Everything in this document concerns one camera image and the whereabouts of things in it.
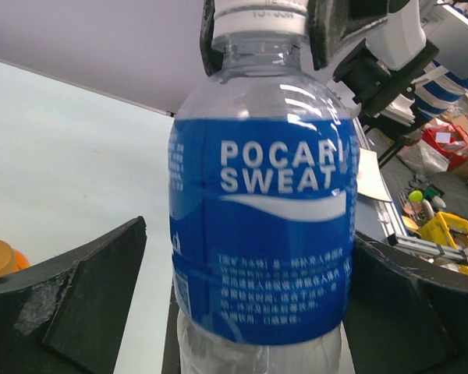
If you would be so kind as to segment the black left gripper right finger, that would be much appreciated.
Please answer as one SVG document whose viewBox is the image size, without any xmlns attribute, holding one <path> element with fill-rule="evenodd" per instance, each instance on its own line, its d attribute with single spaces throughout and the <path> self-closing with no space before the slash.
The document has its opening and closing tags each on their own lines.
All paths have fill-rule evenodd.
<svg viewBox="0 0 468 374">
<path fill-rule="evenodd" d="M 468 373 L 468 276 L 357 232 L 344 327 L 357 373 Z"/>
</svg>

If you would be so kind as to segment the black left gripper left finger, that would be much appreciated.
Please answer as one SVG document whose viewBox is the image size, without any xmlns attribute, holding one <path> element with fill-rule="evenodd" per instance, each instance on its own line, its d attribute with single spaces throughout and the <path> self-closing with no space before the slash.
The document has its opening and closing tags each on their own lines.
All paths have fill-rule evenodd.
<svg viewBox="0 0 468 374">
<path fill-rule="evenodd" d="M 0 277 L 0 373 L 112 373 L 146 246 L 136 217 Z"/>
</svg>

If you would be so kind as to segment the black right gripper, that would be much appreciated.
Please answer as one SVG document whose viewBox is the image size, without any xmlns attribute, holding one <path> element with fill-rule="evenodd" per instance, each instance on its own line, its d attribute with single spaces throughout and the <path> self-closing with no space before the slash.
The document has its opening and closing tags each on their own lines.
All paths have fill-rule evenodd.
<svg viewBox="0 0 468 374">
<path fill-rule="evenodd" d="M 381 26 L 389 2 L 317 0 L 307 3 L 307 29 L 314 70 L 327 67 L 346 45 Z M 398 96 L 411 97 L 413 81 L 438 54 L 426 39 L 367 37 L 338 65 L 333 83 L 353 117 L 374 117 Z"/>
</svg>

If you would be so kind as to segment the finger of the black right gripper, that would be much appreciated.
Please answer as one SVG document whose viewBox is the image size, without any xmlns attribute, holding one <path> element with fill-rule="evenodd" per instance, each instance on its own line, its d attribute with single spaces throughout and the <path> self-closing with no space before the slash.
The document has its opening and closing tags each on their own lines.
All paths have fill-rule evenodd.
<svg viewBox="0 0 468 374">
<path fill-rule="evenodd" d="M 222 69 L 224 55 L 222 51 L 213 49 L 215 1 L 203 0 L 203 11 L 200 28 L 200 55 L 204 71 L 212 76 Z"/>
</svg>

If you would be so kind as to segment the blue Pocari Sweat bottle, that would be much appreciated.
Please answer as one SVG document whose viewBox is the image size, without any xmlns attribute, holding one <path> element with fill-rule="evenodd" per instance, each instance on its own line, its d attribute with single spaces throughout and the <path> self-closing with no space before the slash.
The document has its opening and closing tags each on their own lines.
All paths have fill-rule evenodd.
<svg viewBox="0 0 468 374">
<path fill-rule="evenodd" d="M 303 72 L 305 1 L 216 1 L 218 72 L 168 143 L 184 373 L 336 373 L 352 273 L 359 147 Z"/>
</svg>

